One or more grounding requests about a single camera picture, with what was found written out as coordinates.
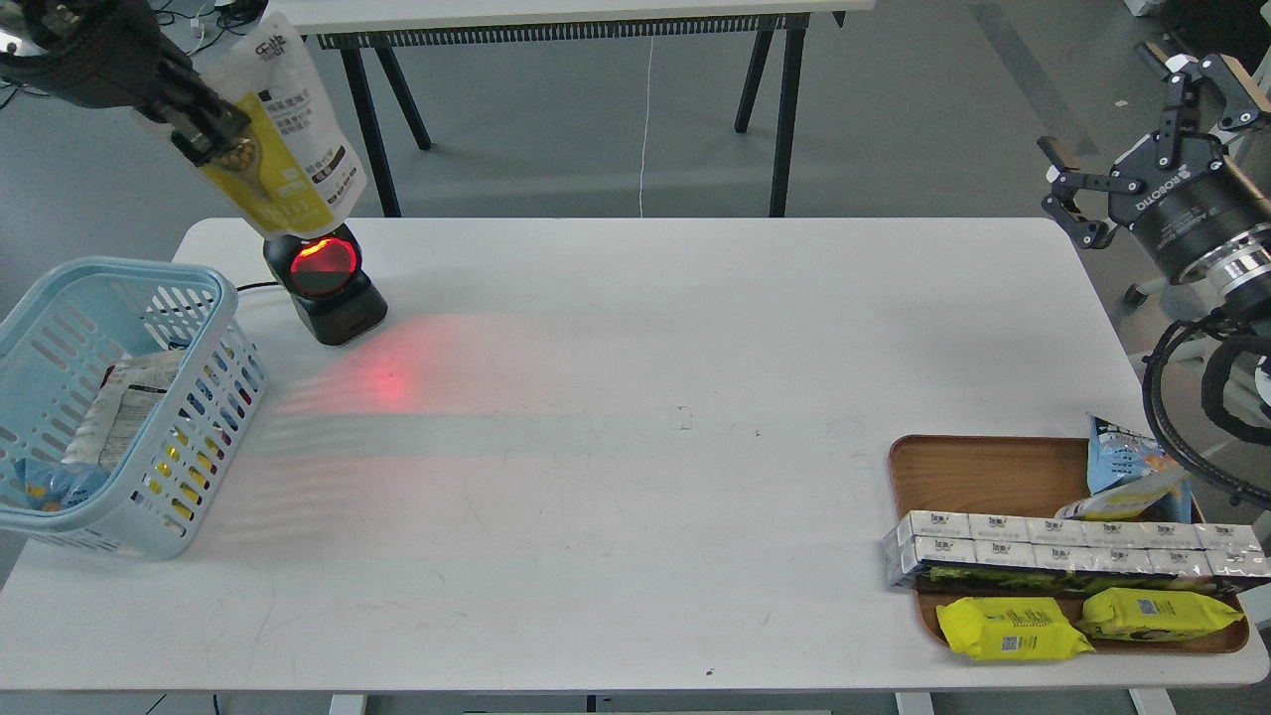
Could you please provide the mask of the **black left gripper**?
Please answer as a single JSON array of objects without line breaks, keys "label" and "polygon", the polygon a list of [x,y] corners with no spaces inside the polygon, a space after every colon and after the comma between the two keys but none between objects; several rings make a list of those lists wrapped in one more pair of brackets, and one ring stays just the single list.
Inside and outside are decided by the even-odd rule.
[{"label": "black left gripper", "polygon": [[165,121],[192,166],[236,149],[250,124],[200,85],[145,1],[5,1],[1,14],[5,80],[78,107],[131,107]]}]

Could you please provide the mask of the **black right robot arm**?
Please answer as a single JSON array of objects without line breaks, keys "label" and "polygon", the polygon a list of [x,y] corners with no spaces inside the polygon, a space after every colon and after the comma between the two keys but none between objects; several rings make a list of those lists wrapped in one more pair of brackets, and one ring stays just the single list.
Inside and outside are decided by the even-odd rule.
[{"label": "black right robot arm", "polygon": [[1268,99],[1227,55],[1136,55],[1163,83],[1157,127],[1102,175],[1082,171],[1057,137],[1037,140],[1049,157],[1043,210],[1080,249],[1102,249],[1127,230],[1168,284],[1202,282],[1216,307],[1172,323],[1144,358],[1141,401],[1167,453],[1233,502],[1268,507],[1268,480],[1238,478],[1191,447],[1164,406],[1164,367],[1193,338],[1213,339],[1204,362],[1207,422],[1247,444],[1268,444],[1268,196],[1246,177],[1227,140],[1268,126]]}]

